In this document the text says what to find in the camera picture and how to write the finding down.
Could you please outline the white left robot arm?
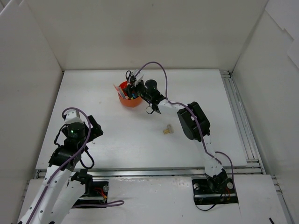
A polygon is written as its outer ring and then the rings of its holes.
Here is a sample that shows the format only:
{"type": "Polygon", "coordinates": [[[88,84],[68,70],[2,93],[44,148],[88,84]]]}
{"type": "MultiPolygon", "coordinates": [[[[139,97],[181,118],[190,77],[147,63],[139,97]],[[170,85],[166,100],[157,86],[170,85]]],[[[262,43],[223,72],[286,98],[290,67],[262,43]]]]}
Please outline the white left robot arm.
{"type": "Polygon", "coordinates": [[[46,176],[21,224],[60,224],[76,201],[93,191],[93,177],[87,168],[74,172],[87,143],[103,135],[101,126],[92,115],[83,122],[76,110],[63,115],[66,136],[64,143],[53,152],[46,176]]]}

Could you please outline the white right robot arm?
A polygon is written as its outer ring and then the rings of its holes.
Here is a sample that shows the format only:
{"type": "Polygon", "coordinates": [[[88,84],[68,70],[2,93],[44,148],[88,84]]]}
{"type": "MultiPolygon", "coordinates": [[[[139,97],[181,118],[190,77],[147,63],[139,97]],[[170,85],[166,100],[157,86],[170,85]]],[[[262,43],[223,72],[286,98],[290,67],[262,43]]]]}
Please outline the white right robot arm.
{"type": "Polygon", "coordinates": [[[212,147],[210,122],[197,102],[185,105],[169,101],[157,89],[157,82],[153,79],[144,82],[130,78],[124,91],[129,98],[141,97],[153,112],[177,116],[183,133],[195,143],[203,159],[207,188],[211,192],[226,188],[228,175],[212,147]]]}

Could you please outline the black handled scissors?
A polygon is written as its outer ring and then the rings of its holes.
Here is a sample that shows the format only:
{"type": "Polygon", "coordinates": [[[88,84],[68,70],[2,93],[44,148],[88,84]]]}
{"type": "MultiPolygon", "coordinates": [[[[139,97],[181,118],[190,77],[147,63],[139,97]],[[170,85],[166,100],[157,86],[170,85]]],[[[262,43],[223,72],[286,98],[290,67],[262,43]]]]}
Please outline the black handled scissors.
{"type": "Polygon", "coordinates": [[[126,71],[125,78],[126,78],[128,83],[131,82],[131,76],[132,76],[132,71],[130,71],[130,70],[126,71]]]}

